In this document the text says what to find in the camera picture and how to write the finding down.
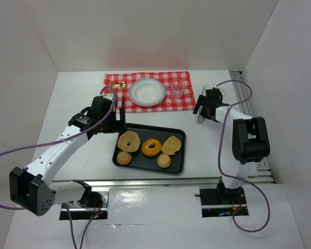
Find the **large pale bagel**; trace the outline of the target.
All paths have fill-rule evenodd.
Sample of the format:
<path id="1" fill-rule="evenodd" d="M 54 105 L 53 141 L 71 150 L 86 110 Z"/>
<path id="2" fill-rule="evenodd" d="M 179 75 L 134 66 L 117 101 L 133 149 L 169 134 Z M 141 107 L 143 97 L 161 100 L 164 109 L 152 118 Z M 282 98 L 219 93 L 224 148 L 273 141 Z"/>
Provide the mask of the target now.
<path id="1" fill-rule="evenodd" d="M 127 131 L 119 136 L 117 145 L 124 152 L 134 153 L 139 149 L 140 138 L 136 132 Z"/>

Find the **speckled bread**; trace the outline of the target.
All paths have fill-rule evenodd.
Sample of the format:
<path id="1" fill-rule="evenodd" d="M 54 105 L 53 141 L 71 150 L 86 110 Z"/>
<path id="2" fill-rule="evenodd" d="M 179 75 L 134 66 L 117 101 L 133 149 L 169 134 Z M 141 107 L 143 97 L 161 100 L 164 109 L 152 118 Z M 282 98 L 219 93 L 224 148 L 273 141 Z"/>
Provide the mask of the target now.
<path id="1" fill-rule="evenodd" d="M 161 152 L 168 156 L 175 155 L 181 149 L 181 140 L 176 136 L 169 137 L 162 145 Z"/>

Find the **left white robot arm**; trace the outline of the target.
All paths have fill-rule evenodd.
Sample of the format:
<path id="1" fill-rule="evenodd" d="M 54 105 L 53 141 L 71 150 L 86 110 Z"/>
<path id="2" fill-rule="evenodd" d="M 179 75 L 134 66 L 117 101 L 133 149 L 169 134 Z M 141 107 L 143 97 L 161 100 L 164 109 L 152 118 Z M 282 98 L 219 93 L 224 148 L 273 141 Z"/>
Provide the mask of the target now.
<path id="1" fill-rule="evenodd" d="M 116 120 L 116 97 L 100 95 L 90 107 L 74 115 L 61 136 L 38 159 L 24 168 L 15 167 L 9 174 L 10 199 L 37 216 L 46 214 L 53 205 L 77 202 L 87 206 L 101 203 L 101 196 L 87 183 L 73 179 L 54 183 L 53 179 L 68 159 L 92 136 L 119 132 Z"/>

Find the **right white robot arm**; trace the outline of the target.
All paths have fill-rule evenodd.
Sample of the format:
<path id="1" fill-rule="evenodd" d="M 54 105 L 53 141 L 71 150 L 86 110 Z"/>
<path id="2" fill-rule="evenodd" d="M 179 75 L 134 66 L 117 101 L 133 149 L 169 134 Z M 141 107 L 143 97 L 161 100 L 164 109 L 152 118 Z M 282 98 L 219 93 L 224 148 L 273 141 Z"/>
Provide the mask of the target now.
<path id="1" fill-rule="evenodd" d="M 253 165 L 270 154 L 265 119 L 245 115 L 223 103 L 218 88 L 203 88 L 193 113 L 198 123 L 208 119 L 222 124 L 217 158 L 221 178 L 216 196 L 222 204 L 229 204 L 243 194 L 243 180 Z"/>

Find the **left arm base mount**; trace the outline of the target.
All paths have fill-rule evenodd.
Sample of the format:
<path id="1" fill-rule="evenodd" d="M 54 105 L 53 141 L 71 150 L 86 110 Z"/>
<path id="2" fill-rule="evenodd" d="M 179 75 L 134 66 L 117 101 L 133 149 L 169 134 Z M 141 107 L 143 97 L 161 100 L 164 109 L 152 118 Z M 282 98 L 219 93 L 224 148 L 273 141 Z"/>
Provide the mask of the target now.
<path id="1" fill-rule="evenodd" d="M 72 220 L 106 220 L 108 218 L 109 188 L 92 187 L 92 197 L 87 204 L 77 201 L 66 203 Z"/>

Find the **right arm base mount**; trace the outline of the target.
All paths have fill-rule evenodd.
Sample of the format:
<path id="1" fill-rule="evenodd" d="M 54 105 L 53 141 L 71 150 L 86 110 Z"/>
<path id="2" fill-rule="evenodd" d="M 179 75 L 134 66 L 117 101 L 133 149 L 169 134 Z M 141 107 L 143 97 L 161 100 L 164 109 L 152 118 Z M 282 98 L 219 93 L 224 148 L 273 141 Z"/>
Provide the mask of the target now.
<path id="1" fill-rule="evenodd" d="M 243 188 L 225 190 L 222 187 L 203 188 L 194 195 L 201 203 L 202 217 L 248 216 Z"/>

